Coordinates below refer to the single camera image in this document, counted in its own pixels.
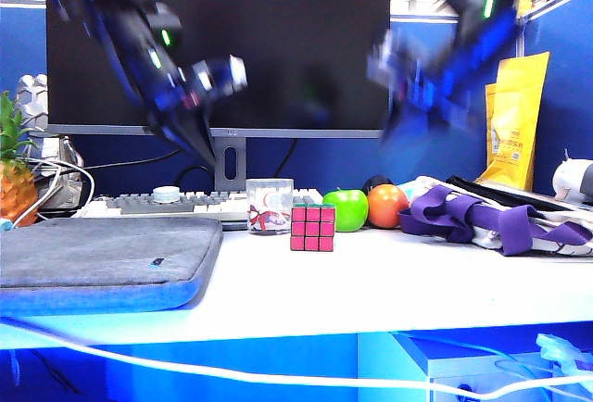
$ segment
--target monitor stand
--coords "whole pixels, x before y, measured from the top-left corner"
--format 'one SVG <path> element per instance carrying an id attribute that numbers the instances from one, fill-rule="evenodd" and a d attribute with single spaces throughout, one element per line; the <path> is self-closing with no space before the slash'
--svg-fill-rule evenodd
<path id="1" fill-rule="evenodd" d="M 214 190 L 244 191 L 246 181 L 246 138 L 214 137 Z"/>

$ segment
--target keyboard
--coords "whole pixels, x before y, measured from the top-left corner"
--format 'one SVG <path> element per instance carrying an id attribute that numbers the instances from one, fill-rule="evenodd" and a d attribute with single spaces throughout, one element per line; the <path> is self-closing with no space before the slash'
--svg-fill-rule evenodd
<path id="1" fill-rule="evenodd" d="M 295 189 L 293 204 L 320 204 L 322 195 L 316 189 Z M 223 229 L 246 229 L 247 195 L 241 192 L 184 192 L 179 200 L 159 203 L 153 194 L 101 196 L 78 210 L 74 218 L 126 217 L 207 217 L 222 222 Z"/>

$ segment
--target desk surface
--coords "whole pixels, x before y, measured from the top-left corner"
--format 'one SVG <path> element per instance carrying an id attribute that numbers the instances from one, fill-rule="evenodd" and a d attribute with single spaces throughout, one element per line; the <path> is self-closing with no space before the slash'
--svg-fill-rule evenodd
<path id="1" fill-rule="evenodd" d="M 593 263 L 505 258 L 399 231 L 338 233 L 333 253 L 226 232 L 197 306 L 28 317 L 94 345 L 593 320 Z M 49 346 L 0 325 L 0 349 Z"/>

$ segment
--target clear plastic cup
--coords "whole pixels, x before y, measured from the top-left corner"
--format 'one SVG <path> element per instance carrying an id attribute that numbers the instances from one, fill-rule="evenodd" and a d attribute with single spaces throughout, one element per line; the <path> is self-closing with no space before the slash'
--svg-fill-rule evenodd
<path id="1" fill-rule="evenodd" d="M 246 180 L 249 218 L 247 229 L 260 235 L 290 232 L 293 180 L 253 178 Z"/>

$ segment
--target pink rubik's cube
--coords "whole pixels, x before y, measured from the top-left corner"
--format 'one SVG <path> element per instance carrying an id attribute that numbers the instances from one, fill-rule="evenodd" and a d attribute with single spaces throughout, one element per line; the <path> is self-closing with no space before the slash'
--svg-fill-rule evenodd
<path id="1" fill-rule="evenodd" d="M 333 205 L 295 205 L 290 224 L 290 248 L 293 251 L 334 250 Z"/>

